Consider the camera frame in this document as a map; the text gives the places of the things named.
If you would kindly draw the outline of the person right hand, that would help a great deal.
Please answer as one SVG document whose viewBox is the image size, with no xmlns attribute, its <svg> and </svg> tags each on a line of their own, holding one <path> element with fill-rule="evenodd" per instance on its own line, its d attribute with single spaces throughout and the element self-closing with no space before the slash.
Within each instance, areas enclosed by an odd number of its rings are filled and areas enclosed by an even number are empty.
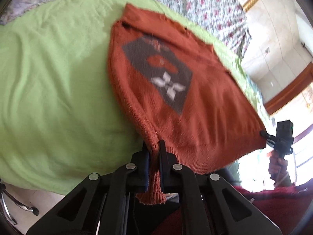
<svg viewBox="0 0 313 235">
<path fill-rule="evenodd" d="M 280 158 L 279 153 L 273 150 L 270 155 L 268 172 L 271 175 L 271 180 L 274 181 L 275 188 L 290 187 L 293 185 L 287 168 L 288 161 Z"/>
</svg>

